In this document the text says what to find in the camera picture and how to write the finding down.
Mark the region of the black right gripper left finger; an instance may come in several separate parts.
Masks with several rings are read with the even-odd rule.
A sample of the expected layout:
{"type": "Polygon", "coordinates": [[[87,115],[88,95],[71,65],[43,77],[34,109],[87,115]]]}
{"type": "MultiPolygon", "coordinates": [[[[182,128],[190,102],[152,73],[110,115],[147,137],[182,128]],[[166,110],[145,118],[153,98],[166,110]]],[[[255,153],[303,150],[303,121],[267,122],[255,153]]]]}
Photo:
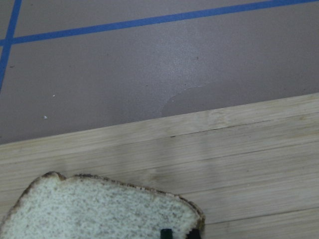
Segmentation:
{"type": "Polygon", "coordinates": [[[172,229],[161,229],[160,239],[173,239],[172,229]]]}

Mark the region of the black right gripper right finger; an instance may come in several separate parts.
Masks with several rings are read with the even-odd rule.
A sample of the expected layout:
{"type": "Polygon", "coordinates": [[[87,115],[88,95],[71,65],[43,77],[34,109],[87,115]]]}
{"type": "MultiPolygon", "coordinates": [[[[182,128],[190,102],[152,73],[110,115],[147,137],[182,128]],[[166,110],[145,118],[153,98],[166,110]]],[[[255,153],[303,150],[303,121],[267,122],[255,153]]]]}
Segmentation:
{"type": "Polygon", "coordinates": [[[187,235],[186,239],[201,239],[201,234],[199,229],[192,229],[187,235]]]}

